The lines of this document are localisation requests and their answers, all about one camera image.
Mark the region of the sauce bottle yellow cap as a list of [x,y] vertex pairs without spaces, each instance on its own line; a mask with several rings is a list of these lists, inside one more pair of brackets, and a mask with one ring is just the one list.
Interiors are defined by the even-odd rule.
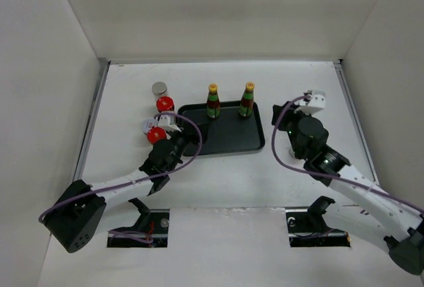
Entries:
[[207,116],[209,118],[216,119],[220,114],[220,101],[217,84],[210,84],[208,90],[206,104]]
[[240,100],[239,115],[241,117],[247,118],[252,114],[254,105],[254,83],[247,82],[245,89]]

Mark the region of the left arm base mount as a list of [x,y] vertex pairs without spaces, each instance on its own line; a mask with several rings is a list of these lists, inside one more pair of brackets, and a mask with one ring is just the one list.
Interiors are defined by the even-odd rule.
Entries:
[[150,209],[138,198],[129,200],[137,210],[133,225],[113,229],[108,234],[108,248],[166,248],[170,226],[169,209]]

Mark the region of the red lid jar front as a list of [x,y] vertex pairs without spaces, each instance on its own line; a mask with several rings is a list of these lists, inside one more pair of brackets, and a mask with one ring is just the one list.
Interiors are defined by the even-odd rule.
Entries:
[[167,139],[167,133],[162,127],[153,127],[147,132],[146,138],[150,144],[155,144],[162,139]]

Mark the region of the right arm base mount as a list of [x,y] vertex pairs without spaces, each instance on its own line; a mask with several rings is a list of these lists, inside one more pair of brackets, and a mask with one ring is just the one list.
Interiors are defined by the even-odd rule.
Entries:
[[292,248],[348,247],[350,237],[347,232],[328,227],[323,216],[335,200],[321,196],[309,207],[289,207],[286,209],[289,244]]

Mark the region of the red lid jar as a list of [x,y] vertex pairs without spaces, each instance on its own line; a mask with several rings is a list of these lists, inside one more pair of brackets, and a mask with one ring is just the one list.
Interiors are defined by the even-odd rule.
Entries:
[[169,96],[162,96],[158,98],[158,100],[156,101],[156,108],[159,113],[164,111],[165,112],[174,111],[174,107],[175,107],[174,101]]
[[162,139],[167,139],[167,133],[162,127],[153,127],[147,132],[146,138],[150,144],[155,144]]

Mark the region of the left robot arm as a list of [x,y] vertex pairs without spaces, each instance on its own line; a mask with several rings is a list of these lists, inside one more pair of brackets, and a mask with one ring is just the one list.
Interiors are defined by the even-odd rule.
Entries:
[[181,132],[156,141],[142,166],[126,176],[92,185],[76,180],[42,213],[39,222],[68,253],[79,251],[104,231],[101,222],[107,211],[159,192],[170,180],[171,173],[185,167],[181,157],[186,148],[192,144],[201,150],[209,127],[209,123],[189,121]]

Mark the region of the sesame jar silver lid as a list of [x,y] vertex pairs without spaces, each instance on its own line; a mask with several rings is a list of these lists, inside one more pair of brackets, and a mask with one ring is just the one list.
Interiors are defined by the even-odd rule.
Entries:
[[155,97],[160,98],[167,96],[168,87],[164,82],[155,82],[151,87],[152,93]]

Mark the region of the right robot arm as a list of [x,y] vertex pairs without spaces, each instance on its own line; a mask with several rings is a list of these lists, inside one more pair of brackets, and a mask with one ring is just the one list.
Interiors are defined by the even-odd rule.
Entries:
[[327,144],[329,132],[314,117],[324,107],[324,102],[303,96],[272,108],[273,131],[286,132],[295,158],[304,162],[303,168],[281,159],[278,163],[307,174],[353,202],[343,206],[321,196],[309,206],[308,225],[315,231],[338,229],[353,234],[384,251],[404,271],[421,275],[423,209],[385,192]]

